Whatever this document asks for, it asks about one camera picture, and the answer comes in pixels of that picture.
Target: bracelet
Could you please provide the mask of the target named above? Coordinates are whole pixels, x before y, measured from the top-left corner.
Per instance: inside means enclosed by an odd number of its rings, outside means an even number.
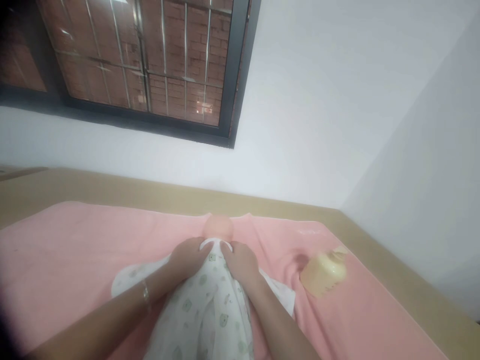
[[[147,282],[145,281],[145,279],[143,279],[141,283],[143,284],[143,300],[145,300],[146,309],[150,314],[152,312],[152,304],[150,303],[149,288],[147,286]]]

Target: plastic bottle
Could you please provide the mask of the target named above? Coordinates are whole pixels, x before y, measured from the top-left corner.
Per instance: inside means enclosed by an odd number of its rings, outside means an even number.
[[[326,253],[312,257],[300,274],[303,287],[319,298],[347,276],[344,247],[338,247]]]

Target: forearm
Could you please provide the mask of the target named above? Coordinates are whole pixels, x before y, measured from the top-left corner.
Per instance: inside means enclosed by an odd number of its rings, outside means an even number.
[[[151,304],[178,284],[169,274],[168,265],[147,277],[145,282]],[[106,359],[148,313],[144,289],[141,282],[111,299],[35,349],[29,358]]]
[[[261,275],[245,291],[258,314],[274,360],[320,360],[313,346]]]

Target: hand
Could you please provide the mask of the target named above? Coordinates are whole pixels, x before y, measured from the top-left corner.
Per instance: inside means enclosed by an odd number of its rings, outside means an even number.
[[[259,262],[254,252],[248,245],[232,241],[230,243],[233,252],[225,242],[220,243],[220,249],[225,257],[226,264],[231,275],[235,278],[247,293],[262,278],[259,272]]]
[[[176,246],[166,266],[171,276],[182,282],[195,275],[202,267],[207,255],[214,246],[209,242],[200,250],[203,237],[192,237]]]

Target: wrist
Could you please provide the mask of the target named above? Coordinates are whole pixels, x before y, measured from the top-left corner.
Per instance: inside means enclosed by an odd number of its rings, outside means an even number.
[[[252,296],[261,294],[265,289],[265,285],[268,287],[265,278],[258,271],[255,275],[251,276],[248,281],[244,281],[242,287],[250,298]]]
[[[155,303],[166,293],[173,290],[182,280],[174,273],[168,263],[145,279],[151,303]]]

